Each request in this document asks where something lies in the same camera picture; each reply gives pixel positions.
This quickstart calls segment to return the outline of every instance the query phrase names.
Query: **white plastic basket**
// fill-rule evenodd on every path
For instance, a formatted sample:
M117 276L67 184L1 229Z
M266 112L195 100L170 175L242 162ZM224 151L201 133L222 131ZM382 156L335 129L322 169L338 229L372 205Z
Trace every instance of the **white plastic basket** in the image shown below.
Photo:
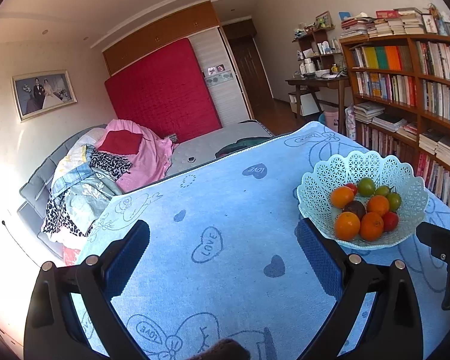
M364 177L371 178L376 187L395 187L400 194L402 204L397 211L398 226L372 242L362 239L359 235L348 242L336 239L335 219L342 210L332 206L330 194L335 188L346 183L357 184ZM410 164L401 163L394 155L382 158L376 151L352 151L346 158L334 154L328 161L317 162L313 173L303 175L296 194L301 214L310 218L324 237L359 250L387 248L404 241L415 233L416 227L425 218L425 208L428 204L424 181L421 177L414 177ZM370 197L366 198L360 194L355 197L355 200L362 202L365 207L369 199Z

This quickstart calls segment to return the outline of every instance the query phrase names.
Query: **cable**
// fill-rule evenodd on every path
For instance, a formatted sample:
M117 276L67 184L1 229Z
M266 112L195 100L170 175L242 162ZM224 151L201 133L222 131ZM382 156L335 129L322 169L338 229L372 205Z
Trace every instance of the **cable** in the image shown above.
M27 253L26 251L23 250L23 248L20 246L20 244L17 242L17 240L13 237L12 233L11 233L10 230L8 229L7 225L5 224L5 221L2 221L2 225L5 226L5 228L7 229L8 233L10 234L10 237L12 237L12 239L15 241L15 243L18 245L18 247L19 247L20 249L22 249L23 253L25 253L25 254L27 255L27 257L28 257L30 260L32 260L32 261L34 262L34 264L35 264L37 267L40 268L40 265L38 265L38 264L33 260L33 258L31 258L31 257L28 255L28 253Z

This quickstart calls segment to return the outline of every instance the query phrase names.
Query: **black suit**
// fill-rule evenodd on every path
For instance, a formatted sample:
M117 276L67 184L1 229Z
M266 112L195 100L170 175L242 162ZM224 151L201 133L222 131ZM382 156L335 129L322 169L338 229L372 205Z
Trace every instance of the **black suit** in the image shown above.
M39 84L38 87L34 85L34 98L37 99L38 105L42 109L45 101L45 89L42 85Z

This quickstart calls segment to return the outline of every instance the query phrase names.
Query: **green tomato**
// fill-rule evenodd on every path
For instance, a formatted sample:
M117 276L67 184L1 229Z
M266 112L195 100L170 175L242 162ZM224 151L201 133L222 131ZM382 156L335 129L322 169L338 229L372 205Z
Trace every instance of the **green tomato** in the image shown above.
M358 193L362 196L371 196L375 192L375 183L372 179L364 177L356 185Z
M396 192L389 193L387 195L388 202L390 203L390 211L396 212L402 204L402 198Z
M390 188L387 185L380 185L375 190L375 195L387 196L390 193Z

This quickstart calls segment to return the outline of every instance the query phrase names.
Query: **white wedding dress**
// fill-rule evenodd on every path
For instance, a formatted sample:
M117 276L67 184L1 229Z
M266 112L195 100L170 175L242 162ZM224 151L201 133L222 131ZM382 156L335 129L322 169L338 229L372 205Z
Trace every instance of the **white wedding dress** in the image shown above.
M42 109L55 107L56 105L63 104L63 102L58 98L56 95L54 95L52 86L50 84L45 84L43 86L43 89L45 89L45 100L43 102Z

